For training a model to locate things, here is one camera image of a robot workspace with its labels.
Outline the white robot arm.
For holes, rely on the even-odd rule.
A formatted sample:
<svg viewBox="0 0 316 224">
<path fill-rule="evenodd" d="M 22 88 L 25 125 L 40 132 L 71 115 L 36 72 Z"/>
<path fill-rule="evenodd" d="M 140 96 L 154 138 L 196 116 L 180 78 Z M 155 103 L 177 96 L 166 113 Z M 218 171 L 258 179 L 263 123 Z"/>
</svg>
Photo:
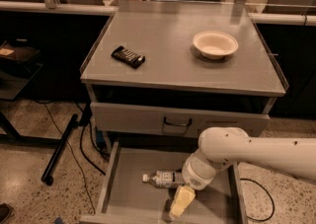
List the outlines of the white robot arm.
<svg viewBox="0 0 316 224">
<path fill-rule="evenodd" d="M 238 127 L 211 127 L 198 137 L 197 150 L 182 168 L 184 183 L 177 189 L 169 216 L 179 218 L 198 190 L 236 162 L 250 163 L 286 176 L 316 182 L 315 138 L 251 137 Z"/>
</svg>

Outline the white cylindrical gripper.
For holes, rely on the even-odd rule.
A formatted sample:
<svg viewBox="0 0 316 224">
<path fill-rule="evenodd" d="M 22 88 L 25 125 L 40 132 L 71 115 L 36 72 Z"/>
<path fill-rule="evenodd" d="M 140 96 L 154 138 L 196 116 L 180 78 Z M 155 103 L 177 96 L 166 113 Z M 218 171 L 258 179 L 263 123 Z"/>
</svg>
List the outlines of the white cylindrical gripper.
<svg viewBox="0 0 316 224">
<path fill-rule="evenodd" d="M 170 218 L 179 218 L 195 199 L 195 190 L 205 189 L 226 168 L 226 163 L 209 161 L 199 149 L 191 154 L 182 168 L 186 186 L 177 188 L 169 211 Z"/>
</svg>

